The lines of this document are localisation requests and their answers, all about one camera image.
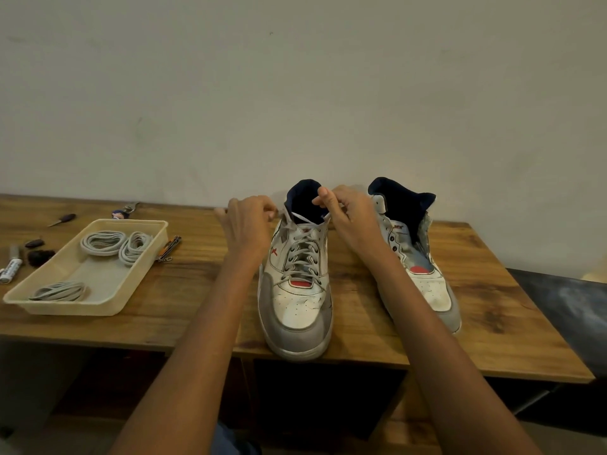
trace white sneaker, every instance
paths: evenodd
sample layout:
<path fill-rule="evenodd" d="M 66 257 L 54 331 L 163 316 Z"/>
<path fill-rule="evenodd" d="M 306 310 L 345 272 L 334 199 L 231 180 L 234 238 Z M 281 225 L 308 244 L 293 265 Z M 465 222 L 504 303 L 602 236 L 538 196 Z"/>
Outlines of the white sneaker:
<path fill-rule="evenodd" d="M 257 307 L 263 335 L 272 351 L 290 361 L 318 358 L 331 339 L 330 216 L 312 204 L 320 186 L 308 179 L 289 190 L 265 268 L 259 269 Z"/>
<path fill-rule="evenodd" d="M 461 327 L 458 301 L 430 255 L 428 229 L 432 220 L 427 210 L 436 195 L 415 193 L 385 177 L 376 178 L 368 193 L 375 202 L 383 239 L 438 317 L 456 332 Z"/>

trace hand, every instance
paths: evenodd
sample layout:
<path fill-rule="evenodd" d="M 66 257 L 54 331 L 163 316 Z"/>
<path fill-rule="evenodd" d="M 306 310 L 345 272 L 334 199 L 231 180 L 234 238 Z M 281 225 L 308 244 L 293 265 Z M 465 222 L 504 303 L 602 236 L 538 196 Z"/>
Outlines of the hand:
<path fill-rule="evenodd" d="M 226 236 L 228 253 L 254 259 L 259 264 L 270 245 L 268 222 L 277 208 L 266 196 L 230 199 L 228 208 L 217 207 L 215 215 Z"/>
<path fill-rule="evenodd" d="M 373 201 L 366 193 L 345 185 L 340 185 L 333 191 L 320 187 L 318 196 L 312 203 L 329 210 L 339 236 L 361 259 L 365 260 L 366 256 L 386 246 L 379 230 Z"/>

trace white wall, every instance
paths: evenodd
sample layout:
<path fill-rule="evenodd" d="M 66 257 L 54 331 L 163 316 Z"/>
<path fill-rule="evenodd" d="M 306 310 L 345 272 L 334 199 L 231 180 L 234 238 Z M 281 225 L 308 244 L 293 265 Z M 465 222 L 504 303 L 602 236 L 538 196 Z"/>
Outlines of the white wall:
<path fill-rule="evenodd" d="M 218 205 L 384 175 L 506 265 L 607 248 L 607 0 L 0 0 L 0 191 Z"/>

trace shoe sole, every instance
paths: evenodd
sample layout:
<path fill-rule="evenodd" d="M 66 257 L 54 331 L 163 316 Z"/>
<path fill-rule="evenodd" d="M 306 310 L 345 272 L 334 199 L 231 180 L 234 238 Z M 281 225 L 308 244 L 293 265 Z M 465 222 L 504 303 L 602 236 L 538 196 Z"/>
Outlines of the shoe sole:
<path fill-rule="evenodd" d="M 329 332 L 328 332 L 327 336 L 325 336 L 325 338 L 322 339 L 322 342 L 320 344 L 318 344 L 317 346 L 315 346 L 314 348 L 309 349 L 307 351 L 295 352 L 295 351 L 288 351 L 288 350 L 282 349 L 282 348 L 278 347 L 277 345 L 275 345 L 275 343 L 269 337 L 268 332 L 266 332 L 265 327 L 263 326 L 263 321 L 261 319 L 261 316 L 259 317 L 259 323 L 262 325 L 263 336 L 265 338 L 266 343 L 269 346 L 269 349 L 272 350 L 272 352 L 274 352 L 277 356 L 279 356 L 287 361 L 290 361 L 290 362 L 306 362 L 306 361 L 311 361 L 311 360 L 320 358 L 320 356 L 322 356 L 323 353 L 329 347 L 329 343 L 331 341 L 331 334 L 333 333 L 333 316 L 331 316 L 331 325 L 329 326 Z"/>

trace screwdriver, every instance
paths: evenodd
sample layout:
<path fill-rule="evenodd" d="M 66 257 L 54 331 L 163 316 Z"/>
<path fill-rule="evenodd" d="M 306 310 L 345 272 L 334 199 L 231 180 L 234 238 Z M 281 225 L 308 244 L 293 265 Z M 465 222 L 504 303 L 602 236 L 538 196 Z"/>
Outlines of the screwdriver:
<path fill-rule="evenodd" d="M 52 226 L 58 225 L 58 224 L 60 224 L 60 223 L 70 222 L 70 221 L 74 220 L 75 218 L 76 218 L 76 214 L 67 214 L 67 215 L 64 215 L 64 216 L 63 216 L 63 217 L 61 217 L 61 218 L 60 218 L 60 219 L 59 219 L 57 222 L 55 222 L 55 223 L 51 223 L 51 224 L 49 225 L 49 227 L 52 227 Z"/>

